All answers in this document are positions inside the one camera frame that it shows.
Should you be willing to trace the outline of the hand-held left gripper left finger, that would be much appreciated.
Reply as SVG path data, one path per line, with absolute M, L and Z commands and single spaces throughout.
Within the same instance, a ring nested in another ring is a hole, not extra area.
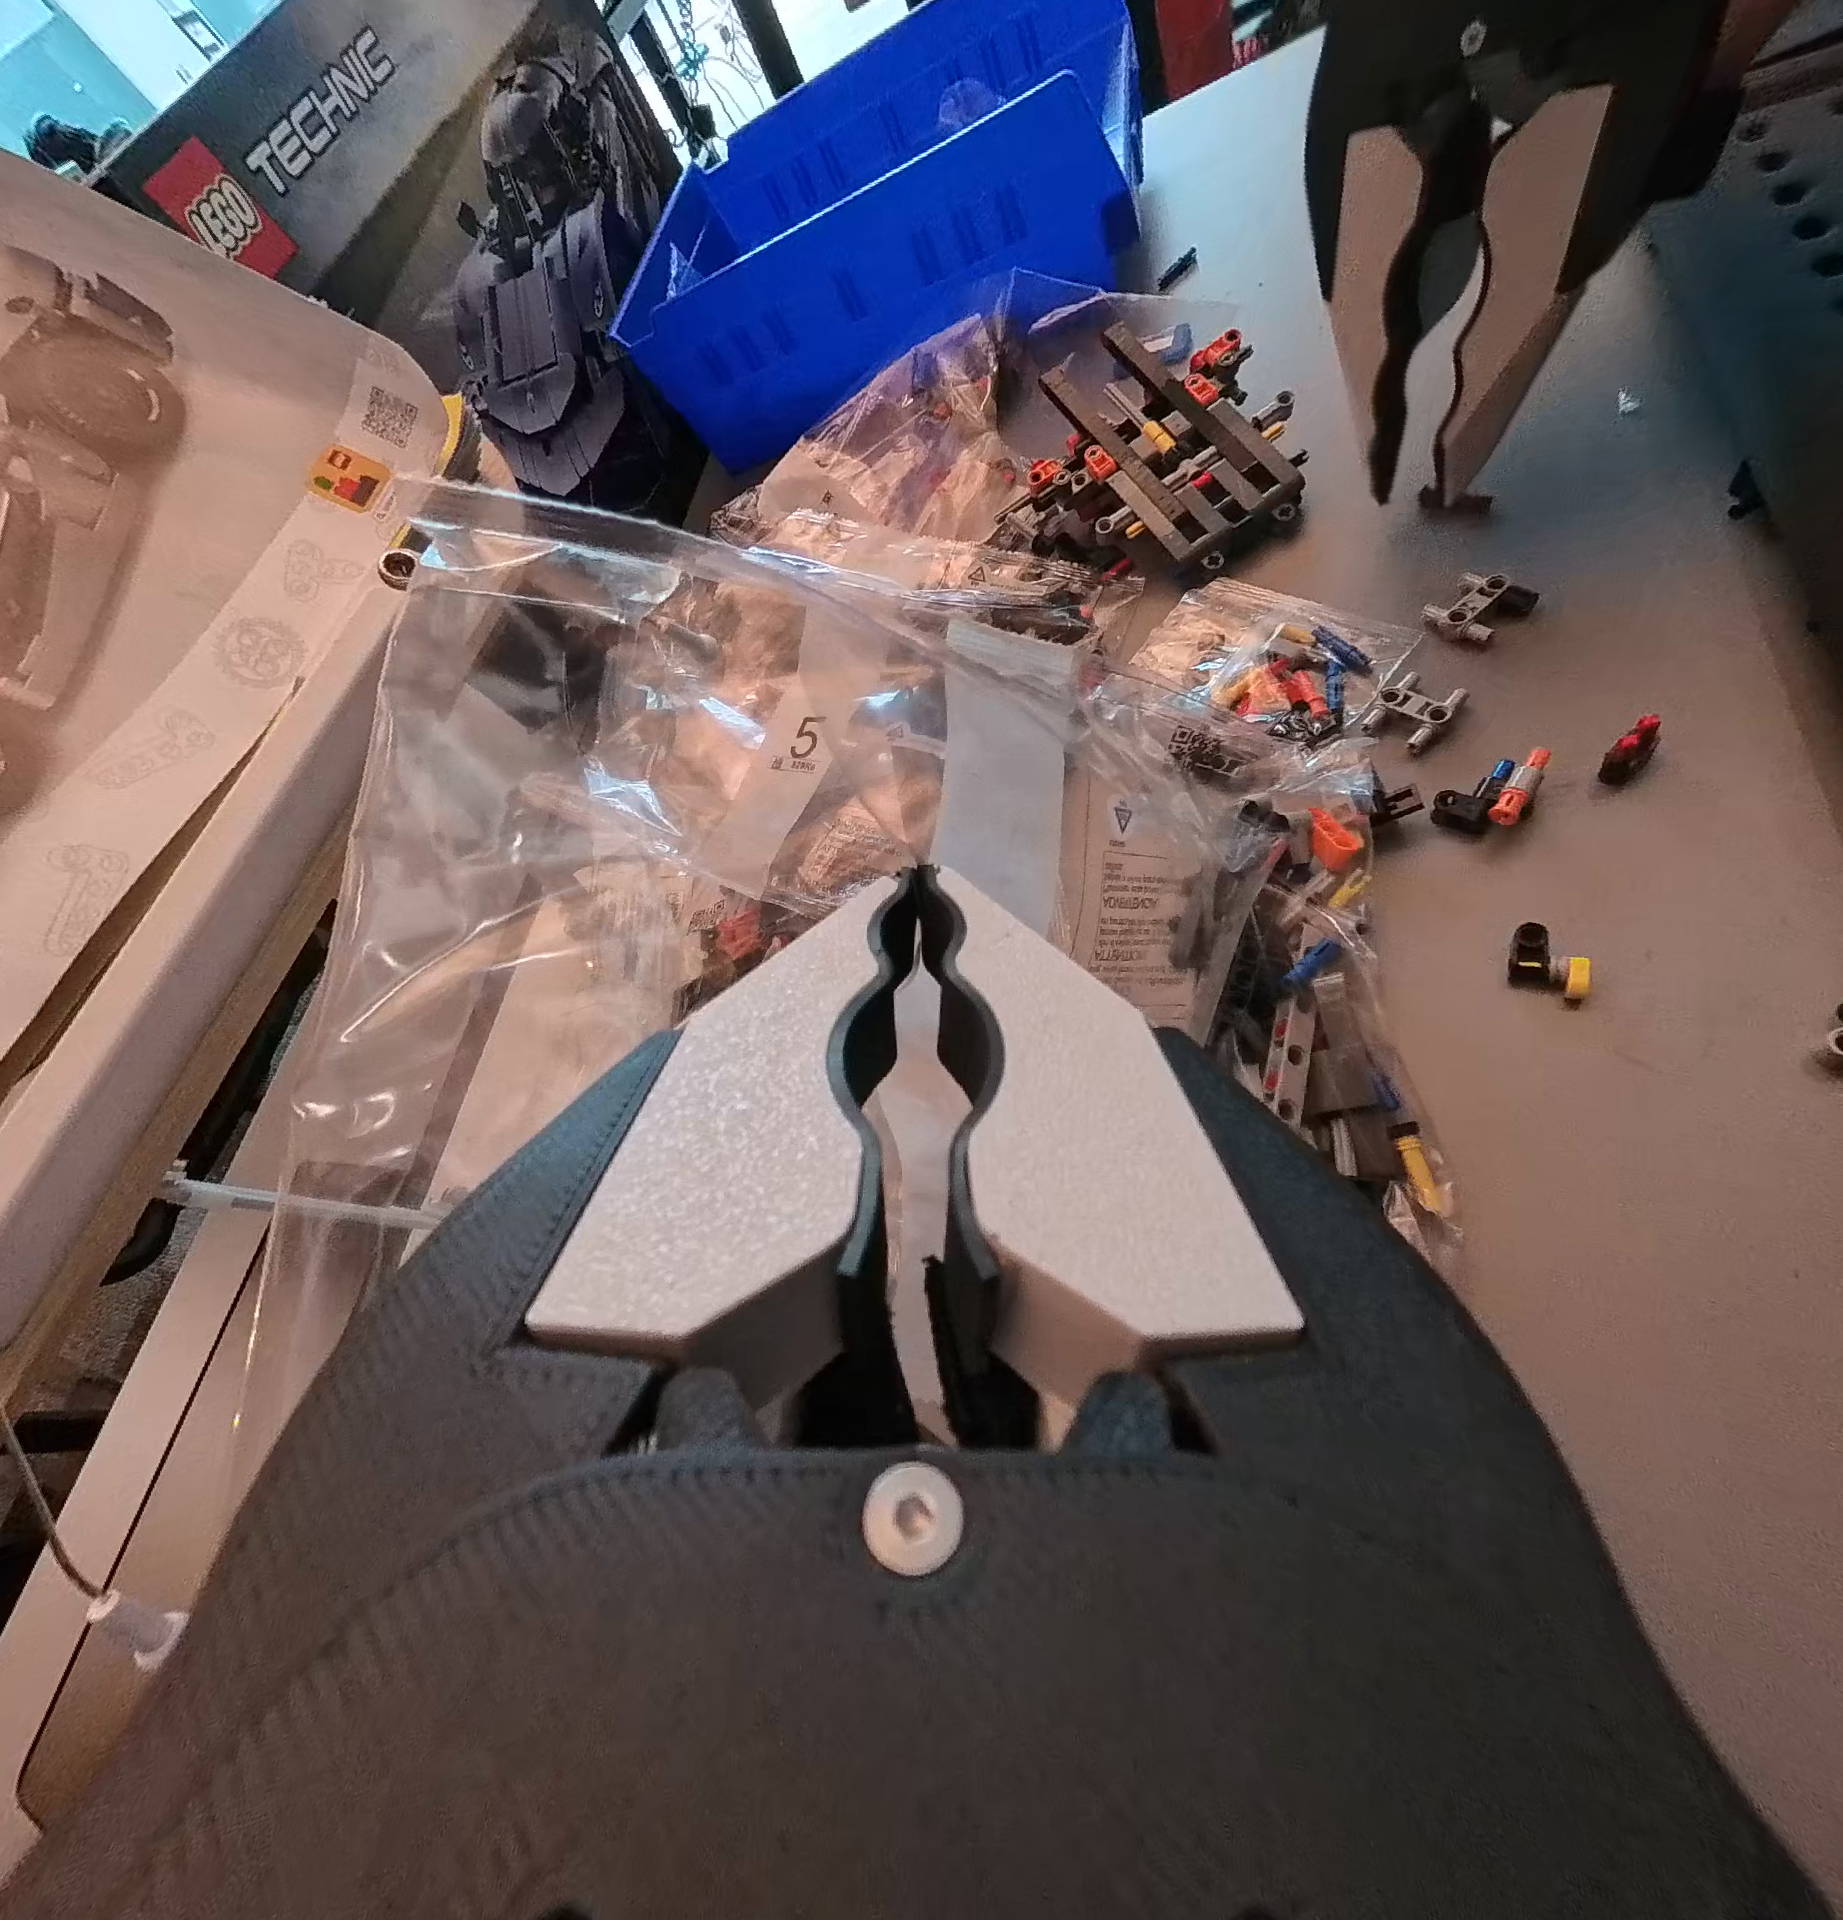
M 917 1437 L 887 1305 L 886 1154 L 917 873 L 876 880 L 677 1033 L 524 1310 L 546 1347 L 722 1370 L 804 1443 Z

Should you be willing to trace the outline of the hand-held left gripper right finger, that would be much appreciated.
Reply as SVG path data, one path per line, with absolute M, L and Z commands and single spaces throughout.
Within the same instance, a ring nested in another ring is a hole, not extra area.
M 931 1332 L 955 1440 L 1028 1449 L 1104 1377 L 1293 1344 L 1303 1308 L 1161 1034 L 973 880 L 931 872 L 946 1151 Z

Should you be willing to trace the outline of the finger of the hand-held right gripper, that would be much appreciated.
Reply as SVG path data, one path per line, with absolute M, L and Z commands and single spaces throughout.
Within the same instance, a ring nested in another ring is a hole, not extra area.
M 1613 84 L 1564 88 L 1499 139 L 1475 90 L 1449 88 L 1428 111 L 1444 160 L 1475 193 L 1482 267 L 1423 487 L 1438 510 L 1471 490 L 1582 302 L 1564 270 L 1609 104 Z
M 1438 507 L 1454 507 L 1485 463 L 1459 441 L 1471 429 L 1471 401 L 1485 394 L 1485 377 L 1469 357 L 1493 291 L 1482 224 L 1493 118 L 1471 88 L 1449 88 L 1402 121 L 1357 128 L 1348 114 L 1333 114 L 1330 133 L 1338 164 L 1330 324 L 1379 503 L 1393 494 L 1406 441 L 1411 356 L 1469 281 L 1479 286 L 1454 345 L 1454 394 L 1426 490 Z

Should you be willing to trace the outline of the dark grey lego chassis frame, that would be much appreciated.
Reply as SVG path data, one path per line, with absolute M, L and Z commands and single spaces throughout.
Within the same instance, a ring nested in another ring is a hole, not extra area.
M 1248 394 L 1251 356 L 1241 326 L 1110 321 L 1037 367 L 1051 445 L 1020 469 L 989 545 L 1196 586 L 1293 532 L 1307 452 L 1287 441 L 1292 388 Z

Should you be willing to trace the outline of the small clear bag of pins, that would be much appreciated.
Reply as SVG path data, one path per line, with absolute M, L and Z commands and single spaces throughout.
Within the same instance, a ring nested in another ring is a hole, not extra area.
M 1348 734 L 1420 635 L 1244 580 L 1186 593 L 1124 662 L 1179 756 L 1313 749 Z

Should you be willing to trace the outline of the large clear plastic bag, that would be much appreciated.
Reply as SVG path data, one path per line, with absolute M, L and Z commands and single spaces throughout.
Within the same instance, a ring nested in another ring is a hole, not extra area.
M 985 749 L 1055 756 L 1124 589 L 1075 563 L 737 517 L 758 548 L 435 487 L 304 1037 L 263 1358 L 369 1295 L 625 1051 L 924 861 Z

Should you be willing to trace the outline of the light grey beam with pins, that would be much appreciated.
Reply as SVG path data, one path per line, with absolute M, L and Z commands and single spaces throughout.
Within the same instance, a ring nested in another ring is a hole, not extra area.
M 1395 734 L 1404 738 L 1406 756 L 1420 758 L 1454 728 L 1465 701 L 1469 687 L 1464 686 L 1428 693 L 1417 670 L 1402 670 L 1379 686 L 1358 731 L 1369 738 Z

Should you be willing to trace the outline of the white lego instruction booklet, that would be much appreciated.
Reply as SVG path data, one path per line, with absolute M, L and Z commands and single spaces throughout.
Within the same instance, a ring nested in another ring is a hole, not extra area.
M 0 150 L 0 1068 L 446 465 L 397 345 Z

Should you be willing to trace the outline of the dark lego set box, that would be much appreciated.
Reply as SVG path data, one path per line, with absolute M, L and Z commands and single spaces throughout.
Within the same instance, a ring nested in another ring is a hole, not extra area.
M 679 177 L 604 2 L 279 2 L 101 169 L 401 345 L 524 494 L 649 520 L 706 463 L 617 338 Z

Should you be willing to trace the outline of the clear bag of mixed pieces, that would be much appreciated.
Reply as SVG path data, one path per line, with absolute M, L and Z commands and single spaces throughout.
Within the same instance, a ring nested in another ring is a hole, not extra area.
M 1085 670 L 1051 937 L 1311 1144 L 1440 1275 L 1454 1177 L 1393 1040 L 1373 948 L 1380 790 L 1361 744 L 1297 744 Z

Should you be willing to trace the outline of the red bag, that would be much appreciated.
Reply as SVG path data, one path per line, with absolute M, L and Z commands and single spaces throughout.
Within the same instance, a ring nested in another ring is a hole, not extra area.
M 1128 11 L 1152 114 L 1317 32 L 1327 2 L 1131 2 Z

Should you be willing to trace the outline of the dark grey beam with pins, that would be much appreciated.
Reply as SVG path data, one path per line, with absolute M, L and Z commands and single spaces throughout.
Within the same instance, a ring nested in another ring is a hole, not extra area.
M 1420 627 L 1434 638 L 1485 652 L 1499 624 L 1527 617 L 1535 606 L 1540 589 L 1506 573 L 1464 573 L 1449 604 L 1420 610 Z

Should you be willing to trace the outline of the blue plastic bin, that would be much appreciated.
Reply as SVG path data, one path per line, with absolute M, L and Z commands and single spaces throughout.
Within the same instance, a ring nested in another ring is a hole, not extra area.
M 745 245 L 687 173 L 615 338 L 727 472 L 779 459 L 1013 270 L 1109 286 L 1140 231 L 1124 169 L 1062 71 L 832 208 Z
M 720 218 L 770 238 L 876 183 L 1032 88 L 1070 77 L 1141 185 L 1141 50 L 1124 2 L 924 2 L 727 139 Z

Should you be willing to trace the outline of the black metal post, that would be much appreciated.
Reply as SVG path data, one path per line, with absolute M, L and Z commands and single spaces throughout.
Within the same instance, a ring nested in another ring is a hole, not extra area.
M 797 90 L 804 84 L 804 68 L 796 56 L 779 6 L 737 0 L 729 2 L 729 8 L 738 19 L 742 37 L 746 40 L 755 56 L 766 94 L 772 98 L 784 98 L 791 90 Z

